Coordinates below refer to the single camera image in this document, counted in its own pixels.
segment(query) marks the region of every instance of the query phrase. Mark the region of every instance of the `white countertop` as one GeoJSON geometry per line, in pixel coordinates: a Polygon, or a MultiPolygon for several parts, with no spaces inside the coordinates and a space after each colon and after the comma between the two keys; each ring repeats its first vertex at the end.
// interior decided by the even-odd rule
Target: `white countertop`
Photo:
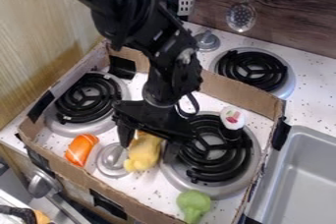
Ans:
{"type": "MultiPolygon", "coordinates": [[[[186,24],[186,27],[190,28],[193,34],[205,30],[203,27],[192,24],[186,24]]],[[[205,69],[208,68],[210,61],[218,54],[235,47],[256,47],[278,54],[292,66],[297,79],[296,88],[287,99],[285,113],[288,118],[287,122],[290,125],[303,125],[328,135],[336,136],[336,118],[333,116],[336,115],[336,60],[229,32],[215,29],[213,32],[220,37],[221,46],[211,53],[198,53],[198,58],[205,69]]],[[[140,86],[145,79],[146,75],[137,74],[131,82],[127,82],[132,90],[132,99],[140,99],[140,89],[132,87],[140,86]]],[[[219,111],[223,106],[227,105],[201,93],[196,93],[196,99],[203,111],[219,111]]],[[[23,112],[0,132],[1,142],[23,153],[26,153],[24,145],[14,137],[14,133],[17,132],[17,127],[24,119],[27,111],[23,112]]],[[[262,149],[264,149],[270,134],[272,121],[249,111],[246,111],[246,113],[248,116],[247,125],[260,142],[262,149]]],[[[99,147],[118,140],[115,129],[98,137],[100,139],[99,147]]],[[[53,135],[48,130],[45,130],[44,133],[40,133],[39,142],[46,148],[63,156],[71,139],[53,135]]],[[[134,173],[119,180],[109,179],[94,169],[93,158],[89,159],[85,168],[93,176],[114,189],[132,196],[154,209],[183,219],[183,213],[175,203],[175,199],[180,192],[169,184],[158,167],[145,173],[134,173]]],[[[244,192],[241,192],[237,196],[214,201],[211,211],[203,216],[200,223],[231,223],[241,205],[243,195],[244,192]]]]}

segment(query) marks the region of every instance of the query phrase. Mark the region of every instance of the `gray sink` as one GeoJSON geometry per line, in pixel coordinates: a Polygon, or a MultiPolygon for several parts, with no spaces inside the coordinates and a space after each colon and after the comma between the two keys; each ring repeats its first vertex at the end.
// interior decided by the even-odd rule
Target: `gray sink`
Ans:
{"type": "Polygon", "coordinates": [[[262,224],[336,223],[336,139],[292,127],[270,154],[247,216],[262,224]]]}

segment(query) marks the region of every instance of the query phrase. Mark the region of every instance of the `green vegetable toy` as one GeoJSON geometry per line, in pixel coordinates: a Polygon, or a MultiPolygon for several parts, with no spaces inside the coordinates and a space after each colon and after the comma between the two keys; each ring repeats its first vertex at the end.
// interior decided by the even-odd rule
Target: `green vegetable toy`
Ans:
{"type": "Polygon", "coordinates": [[[188,224],[196,224],[201,215],[208,212],[211,206],[210,197],[196,190],[180,193],[176,202],[185,213],[185,221],[188,224]]]}

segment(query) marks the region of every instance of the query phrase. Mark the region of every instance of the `orange toy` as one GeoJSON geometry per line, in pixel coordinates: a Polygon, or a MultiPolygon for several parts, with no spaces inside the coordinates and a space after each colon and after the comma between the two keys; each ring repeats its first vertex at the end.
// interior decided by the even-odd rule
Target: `orange toy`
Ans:
{"type": "Polygon", "coordinates": [[[94,135],[78,135],[70,143],[65,157],[73,164],[84,167],[89,153],[97,143],[99,143],[99,139],[94,135]]]}

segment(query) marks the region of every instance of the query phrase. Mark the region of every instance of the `wooden wall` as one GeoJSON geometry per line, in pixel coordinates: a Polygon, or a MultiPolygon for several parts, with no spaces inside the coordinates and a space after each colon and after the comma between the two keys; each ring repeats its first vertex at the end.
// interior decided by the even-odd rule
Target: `wooden wall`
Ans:
{"type": "Polygon", "coordinates": [[[0,0],[0,129],[97,41],[76,0],[0,0]]]}
{"type": "MultiPolygon", "coordinates": [[[[191,22],[233,32],[228,8],[242,0],[196,0],[191,22]]],[[[336,58],[336,0],[251,0],[255,27],[243,35],[336,58]]]]}

